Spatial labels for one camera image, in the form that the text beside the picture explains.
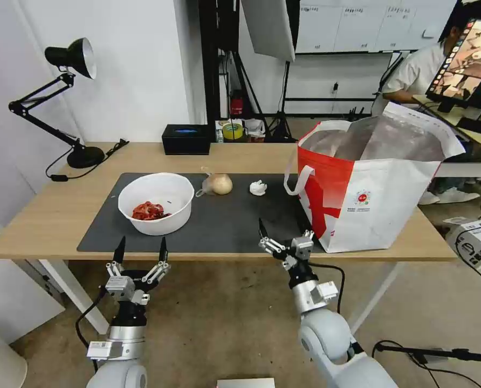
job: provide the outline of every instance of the black box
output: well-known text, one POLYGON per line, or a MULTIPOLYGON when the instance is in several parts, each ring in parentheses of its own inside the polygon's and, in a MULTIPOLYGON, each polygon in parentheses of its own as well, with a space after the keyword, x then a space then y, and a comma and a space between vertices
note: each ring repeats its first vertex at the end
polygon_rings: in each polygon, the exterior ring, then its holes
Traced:
POLYGON ((167 124, 161 140, 165 155, 208 155, 207 125, 167 124))

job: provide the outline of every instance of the white tote bag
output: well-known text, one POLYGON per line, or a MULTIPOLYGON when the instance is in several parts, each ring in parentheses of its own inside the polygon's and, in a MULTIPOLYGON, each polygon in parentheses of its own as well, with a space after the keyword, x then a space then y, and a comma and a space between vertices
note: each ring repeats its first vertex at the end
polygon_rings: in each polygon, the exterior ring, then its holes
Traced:
POLYGON ((284 187, 289 195, 299 196, 326 252, 390 247, 441 161, 465 151, 451 128, 439 120, 391 103, 387 111, 385 120, 318 123, 298 142, 294 189, 288 186, 294 153, 291 157, 284 187), (409 133, 405 130, 409 127, 415 130, 409 133), (387 146, 389 141, 395 146, 387 146), (409 159, 360 160, 382 152, 409 159))

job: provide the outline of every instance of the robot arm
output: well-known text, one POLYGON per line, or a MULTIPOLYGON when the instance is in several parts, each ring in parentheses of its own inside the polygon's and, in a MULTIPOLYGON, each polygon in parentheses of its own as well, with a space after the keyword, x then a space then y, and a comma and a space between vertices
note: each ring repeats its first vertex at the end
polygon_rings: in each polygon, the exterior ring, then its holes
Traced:
POLYGON ((170 270, 165 237, 158 262, 149 271, 124 270, 125 237, 106 264, 109 280, 106 291, 119 304, 105 341, 91 341, 87 357, 105 361, 88 382, 87 388, 146 388, 147 371, 140 364, 147 325, 145 306, 154 289, 170 270))
POLYGON ((269 238, 259 220, 259 246, 278 260, 289 273, 289 288, 301 316, 298 337, 301 346, 314 360, 327 380, 335 388, 397 388, 397 385, 375 359, 359 346, 345 319, 326 308, 338 290, 334 282, 318 282, 308 263, 314 242, 314 232, 306 231, 283 244, 269 238), (343 364, 334 361, 349 354, 343 364))

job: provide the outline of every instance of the lamp base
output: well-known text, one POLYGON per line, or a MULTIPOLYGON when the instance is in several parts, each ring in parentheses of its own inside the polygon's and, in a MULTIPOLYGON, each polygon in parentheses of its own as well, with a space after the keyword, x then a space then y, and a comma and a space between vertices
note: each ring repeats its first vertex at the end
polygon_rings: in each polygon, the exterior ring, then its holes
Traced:
POLYGON ((75 148, 68 155, 68 165, 72 168, 88 168, 102 163, 105 155, 98 147, 75 148))

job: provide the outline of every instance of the desk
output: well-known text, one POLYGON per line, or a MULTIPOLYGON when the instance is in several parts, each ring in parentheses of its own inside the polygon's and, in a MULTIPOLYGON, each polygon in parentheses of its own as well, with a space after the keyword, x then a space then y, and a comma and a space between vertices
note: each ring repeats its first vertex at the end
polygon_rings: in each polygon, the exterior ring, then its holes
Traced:
MULTIPOLYGON (((421 112, 424 111, 431 116, 437 117, 453 130, 463 136, 466 140, 481 147, 481 134, 470 131, 468 129, 459 128, 458 122, 463 116, 464 108, 455 106, 450 112, 444 113, 438 110, 439 103, 428 99, 425 95, 414 95, 413 99, 422 107, 421 112)), ((439 168, 437 177, 481 177, 481 163, 442 163, 439 168)))
MULTIPOLYGON (((105 150, 113 146, 111 143, 90 145, 105 150)), ((200 172, 201 166, 207 166, 214 172, 283 174, 294 147, 295 144, 225 143, 212 144, 209 156, 166 156, 160 143, 131 143, 84 178, 48 184, 0 234, 0 259, 39 260, 75 305, 84 311, 91 300, 63 260, 111 259, 111 253, 78 252, 77 246, 123 172, 200 172)), ((65 167, 63 173, 78 175, 80 171, 65 167)), ((127 252, 125 259, 152 260, 154 255, 127 252)), ((317 262, 388 263, 373 292, 362 298, 360 308, 348 320, 355 331, 405 262, 450 261, 455 255, 417 209, 390 249, 313 253, 311 257, 317 262)), ((169 260, 243 261, 247 265, 254 260, 274 263, 274 259, 262 250, 260 253, 244 254, 170 253, 169 260)), ((87 317, 99 333, 106 332, 108 323, 97 309, 93 309, 87 317)))

